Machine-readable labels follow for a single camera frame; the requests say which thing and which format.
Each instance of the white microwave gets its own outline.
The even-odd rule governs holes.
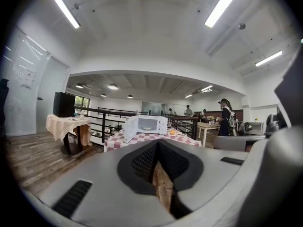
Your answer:
[[[126,119],[124,142],[130,142],[136,133],[166,134],[167,118],[137,115]]]

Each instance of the checkered tablecloth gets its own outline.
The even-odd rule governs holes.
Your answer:
[[[136,133],[129,143],[124,143],[124,130],[120,130],[117,134],[111,136],[105,141],[104,151],[119,149],[124,146],[136,144],[142,141],[156,140],[156,139],[171,139],[181,143],[186,143],[194,146],[202,146],[200,141],[193,140],[184,134],[178,134],[176,136],[171,135],[160,135],[160,134],[147,134],[147,133]]]

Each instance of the woman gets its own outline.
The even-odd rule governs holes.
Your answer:
[[[219,134],[220,136],[228,136],[229,135],[229,118],[232,113],[232,106],[231,103],[223,98],[221,100],[221,107],[222,107],[222,116],[219,120],[221,122]]]

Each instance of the person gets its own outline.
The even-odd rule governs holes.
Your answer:
[[[177,113],[175,111],[173,111],[171,108],[169,109],[169,114],[170,115],[177,115]]]
[[[193,111],[189,108],[189,105],[186,106],[187,110],[184,111],[184,115],[187,117],[192,117],[193,116]]]
[[[220,129],[219,129],[219,136],[228,136],[229,135],[229,119],[232,115],[232,106],[231,103],[226,99],[223,98],[220,101],[222,107],[222,116],[219,120],[221,122]]]
[[[205,113],[206,112],[206,109],[203,109],[203,111],[200,113],[201,115],[201,122],[204,122],[205,123]]]

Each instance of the gray chair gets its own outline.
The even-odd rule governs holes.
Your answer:
[[[264,140],[265,135],[249,135],[249,136],[217,136],[214,139],[214,146],[217,149],[245,151],[247,143],[252,145],[258,140]]]

